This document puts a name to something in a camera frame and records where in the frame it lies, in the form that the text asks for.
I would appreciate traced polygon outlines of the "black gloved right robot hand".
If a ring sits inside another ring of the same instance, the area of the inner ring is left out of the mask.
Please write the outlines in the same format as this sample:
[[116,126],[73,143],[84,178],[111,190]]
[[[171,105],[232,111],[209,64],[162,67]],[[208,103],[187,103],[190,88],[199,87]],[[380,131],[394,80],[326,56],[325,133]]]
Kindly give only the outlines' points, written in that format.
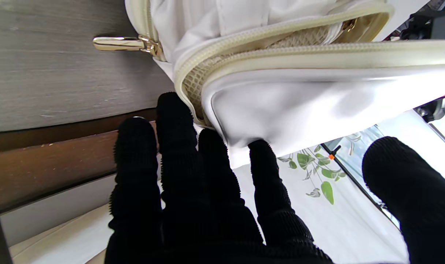
[[[249,145],[258,218],[241,198],[216,131],[197,134],[175,92],[160,95],[157,130],[119,126],[106,264],[331,264],[291,207],[268,142]],[[411,264],[445,264],[445,178],[395,137],[362,160],[368,188],[399,221]]]

